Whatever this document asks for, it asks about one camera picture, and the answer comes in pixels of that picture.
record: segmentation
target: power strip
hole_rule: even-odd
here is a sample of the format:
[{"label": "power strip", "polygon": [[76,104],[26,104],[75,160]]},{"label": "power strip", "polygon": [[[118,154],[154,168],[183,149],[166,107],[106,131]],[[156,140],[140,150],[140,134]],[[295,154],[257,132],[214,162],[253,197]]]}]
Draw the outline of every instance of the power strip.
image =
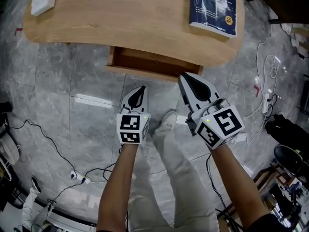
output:
[{"label": "power strip", "polygon": [[[75,174],[75,172],[73,170],[71,171],[71,179],[78,179],[78,180],[82,181],[84,179],[84,175],[79,173],[79,172],[77,172],[77,171],[76,171],[76,173],[77,173],[77,176],[76,176],[76,174]],[[86,180],[85,180],[84,183],[88,184],[89,182],[90,182],[90,178],[86,177]]]}]

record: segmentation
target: wooden desk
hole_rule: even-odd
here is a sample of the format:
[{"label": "wooden desk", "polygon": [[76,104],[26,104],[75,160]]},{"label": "wooden desk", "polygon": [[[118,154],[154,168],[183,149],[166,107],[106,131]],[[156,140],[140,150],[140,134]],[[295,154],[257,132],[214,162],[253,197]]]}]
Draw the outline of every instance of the wooden desk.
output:
[{"label": "wooden desk", "polygon": [[189,0],[56,0],[53,9],[34,17],[29,1],[24,31],[37,43],[115,46],[110,65],[118,67],[110,70],[157,73],[154,78],[175,81],[183,71],[200,73],[201,66],[229,61],[243,40],[242,0],[237,0],[234,39],[189,26],[189,6]]}]

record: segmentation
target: book cover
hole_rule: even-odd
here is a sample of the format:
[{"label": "book cover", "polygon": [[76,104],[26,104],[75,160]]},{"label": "book cover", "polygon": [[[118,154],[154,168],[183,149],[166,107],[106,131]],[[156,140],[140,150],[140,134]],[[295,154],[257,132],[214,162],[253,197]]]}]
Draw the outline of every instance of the book cover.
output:
[{"label": "book cover", "polygon": [[190,0],[190,25],[236,37],[236,0]]}]

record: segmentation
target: human arm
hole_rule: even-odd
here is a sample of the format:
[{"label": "human arm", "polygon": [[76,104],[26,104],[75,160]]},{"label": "human arm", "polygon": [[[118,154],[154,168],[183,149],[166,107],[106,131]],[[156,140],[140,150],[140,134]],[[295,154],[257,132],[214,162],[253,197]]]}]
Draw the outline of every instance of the human arm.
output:
[{"label": "human arm", "polygon": [[97,231],[126,231],[125,218],[137,148],[138,145],[123,145],[100,200]]},{"label": "human arm", "polygon": [[211,151],[228,196],[236,208],[244,229],[269,214],[255,183],[244,171],[227,145]]}]

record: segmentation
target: desk drawer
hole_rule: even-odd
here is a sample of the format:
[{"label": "desk drawer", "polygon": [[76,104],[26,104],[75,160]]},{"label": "desk drawer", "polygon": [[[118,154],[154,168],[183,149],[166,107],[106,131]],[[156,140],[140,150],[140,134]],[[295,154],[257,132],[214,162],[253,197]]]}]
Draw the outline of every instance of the desk drawer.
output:
[{"label": "desk drawer", "polygon": [[201,75],[203,66],[159,54],[111,46],[106,70],[177,82],[184,72]]}]

